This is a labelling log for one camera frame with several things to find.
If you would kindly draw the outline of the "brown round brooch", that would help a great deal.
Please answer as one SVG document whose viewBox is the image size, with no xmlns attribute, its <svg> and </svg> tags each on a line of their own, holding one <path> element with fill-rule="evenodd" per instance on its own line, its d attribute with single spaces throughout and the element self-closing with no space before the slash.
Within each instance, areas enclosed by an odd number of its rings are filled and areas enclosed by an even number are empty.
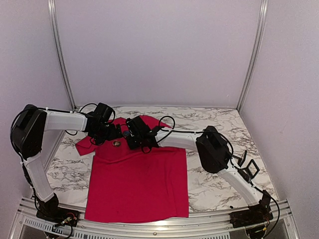
<svg viewBox="0 0 319 239">
<path fill-rule="evenodd" d="M 113 141 L 112 145 L 113 145 L 114 147 L 119 147 L 119 146 L 121 145 L 121 142 L 115 140 L 115 141 Z"/>
</svg>

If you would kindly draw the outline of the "red t-shirt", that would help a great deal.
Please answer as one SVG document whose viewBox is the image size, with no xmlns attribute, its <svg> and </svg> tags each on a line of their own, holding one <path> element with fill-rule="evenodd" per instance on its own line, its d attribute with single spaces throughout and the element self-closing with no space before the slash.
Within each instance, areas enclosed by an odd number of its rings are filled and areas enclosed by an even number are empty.
<svg viewBox="0 0 319 239">
<path fill-rule="evenodd" d="M 120 141 L 119 147 L 112 145 Z M 100 146 L 85 137 L 79 155 L 93 154 L 85 219 L 146 223 L 189 216 L 186 151 L 160 147 L 131 150 L 124 138 Z"/>
</svg>

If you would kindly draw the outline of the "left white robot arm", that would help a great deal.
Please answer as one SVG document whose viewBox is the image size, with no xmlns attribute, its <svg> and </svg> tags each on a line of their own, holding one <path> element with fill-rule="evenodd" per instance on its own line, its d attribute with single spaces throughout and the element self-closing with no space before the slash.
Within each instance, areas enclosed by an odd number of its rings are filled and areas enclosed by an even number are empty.
<svg viewBox="0 0 319 239">
<path fill-rule="evenodd" d="M 63 217 L 58 198 L 51 188 L 41 162 L 44 133 L 51 130 L 85 132 L 91 143 L 101 145 L 121 136 L 113 122 L 115 110 L 98 103 L 89 113 L 63 111 L 26 105 L 10 127 L 10 142 L 20 156 L 25 177 L 39 203 L 39 211 L 57 222 Z"/>
</svg>

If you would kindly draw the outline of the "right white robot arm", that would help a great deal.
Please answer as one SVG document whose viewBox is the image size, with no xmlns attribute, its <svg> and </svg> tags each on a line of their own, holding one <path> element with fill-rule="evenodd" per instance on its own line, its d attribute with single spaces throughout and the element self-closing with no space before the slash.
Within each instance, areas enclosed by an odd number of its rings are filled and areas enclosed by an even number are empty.
<svg viewBox="0 0 319 239">
<path fill-rule="evenodd" d="M 243 167 L 245 158 L 236 162 L 233 146 L 215 127 L 209 125 L 202 131 L 192 132 L 158 123 L 150 128 L 141 117 L 127 119 L 126 126 L 130 132 L 127 141 L 131 149 L 175 147 L 196 151 L 206 172 L 222 177 L 244 198 L 249 206 L 247 219 L 250 222 L 257 223 L 271 212 L 271 195 L 253 182 L 260 171 L 258 165 L 250 160 L 247 167 Z"/>
</svg>

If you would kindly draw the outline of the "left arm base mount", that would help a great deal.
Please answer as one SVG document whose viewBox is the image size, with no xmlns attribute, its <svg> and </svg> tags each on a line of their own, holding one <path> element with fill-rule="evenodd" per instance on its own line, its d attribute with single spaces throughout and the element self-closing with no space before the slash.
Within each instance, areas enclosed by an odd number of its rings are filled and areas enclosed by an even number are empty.
<svg viewBox="0 0 319 239">
<path fill-rule="evenodd" d="M 55 193 L 47 202 L 35 196 L 34 203 L 37 209 L 36 216 L 38 218 L 56 223 L 58 226 L 63 224 L 68 224 L 72 227 L 77 226 L 80 216 L 79 211 L 60 207 L 59 200 Z"/>
</svg>

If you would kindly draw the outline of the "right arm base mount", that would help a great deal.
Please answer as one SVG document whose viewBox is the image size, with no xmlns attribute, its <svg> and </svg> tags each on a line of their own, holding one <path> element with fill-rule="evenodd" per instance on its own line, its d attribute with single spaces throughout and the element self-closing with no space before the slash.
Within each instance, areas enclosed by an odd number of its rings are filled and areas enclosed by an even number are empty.
<svg viewBox="0 0 319 239">
<path fill-rule="evenodd" d="M 230 213 L 230 223 L 233 228 L 246 227 L 254 224 L 269 222 L 274 218 L 270 207 L 271 195 L 262 191 L 262 199 L 248 209 Z"/>
</svg>

